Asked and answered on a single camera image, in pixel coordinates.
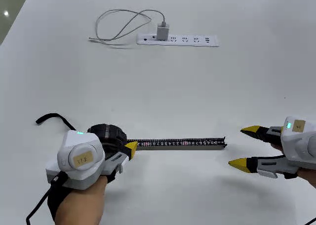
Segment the power strip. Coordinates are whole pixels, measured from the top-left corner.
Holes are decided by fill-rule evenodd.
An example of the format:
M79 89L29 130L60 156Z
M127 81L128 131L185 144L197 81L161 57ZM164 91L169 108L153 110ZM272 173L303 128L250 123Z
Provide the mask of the power strip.
M219 47L216 36L187 36L169 35L168 40L156 40L156 34L138 34L137 43L139 45L178 45L178 46L208 46Z

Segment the black strap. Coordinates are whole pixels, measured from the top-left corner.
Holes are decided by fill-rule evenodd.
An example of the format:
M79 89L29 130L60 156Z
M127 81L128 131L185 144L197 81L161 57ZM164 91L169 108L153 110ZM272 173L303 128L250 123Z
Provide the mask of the black strap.
M74 126L72 126L63 116L61 116L60 114L57 114L57 113L49 113L49 114L46 114L46 115L43 115L42 117L40 117L39 119L37 119L35 122L40 125L41 123L43 123L44 121L50 119L50 118L54 118L54 117L58 117L60 118L65 125L67 125L69 127L69 129L71 130L76 130L74 128Z

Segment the floor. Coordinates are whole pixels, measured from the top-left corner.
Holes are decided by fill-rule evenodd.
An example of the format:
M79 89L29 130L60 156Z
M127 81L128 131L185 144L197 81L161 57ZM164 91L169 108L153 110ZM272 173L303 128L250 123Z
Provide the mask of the floor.
M25 0L0 0L0 44L10 30Z

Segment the black cable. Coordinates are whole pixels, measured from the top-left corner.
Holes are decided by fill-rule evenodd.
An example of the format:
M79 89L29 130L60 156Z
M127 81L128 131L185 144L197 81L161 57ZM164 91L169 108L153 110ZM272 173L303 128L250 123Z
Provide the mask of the black cable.
M315 221L316 221L316 218L310 220L310 221L309 221L308 223L306 223L305 225L310 225L310 224L312 224L312 223L315 222Z
M54 117L58 117L60 118L65 125L67 125L69 127L69 129L71 130L76 130L74 126L72 126L63 116L61 116L60 114L57 113L49 113L46 115L43 115L42 117L40 117L39 119L37 119L35 122L40 125L41 123L43 123L44 121L50 119L50 118L54 118Z
M51 191L51 188L50 187L48 189L48 191L45 193L45 195L43 195L43 197L40 199L40 201L38 202L38 204L35 206L35 208L30 212L30 214L26 217L26 224L27 225L31 225L31 222L30 222L30 218L36 213L36 211L40 208L40 206L44 203L45 199L48 197L50 191Z
M51 190L55 188L56 186L62 186L66 180L68 179L68 175L65 172L59 172L54 179L51 180L50 188L48 191L43 195L43 197L39 200L37 205L33 208L33 210L30 212L30 214L26 217L26 224L31 225L30 218L37 212L37 210L41 207L45 199L49 196Z

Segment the person's hand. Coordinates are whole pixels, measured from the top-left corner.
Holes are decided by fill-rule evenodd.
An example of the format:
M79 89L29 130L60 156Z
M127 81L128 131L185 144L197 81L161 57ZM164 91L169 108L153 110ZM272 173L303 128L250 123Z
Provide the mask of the person's hand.
M271 146L281 151L284 154L282 146L274 145L274 144L271 144ZM297 171L297 175L300 178L307 180L312 186L314 186L314 188L316 188L316 171L315 170L301 168Z

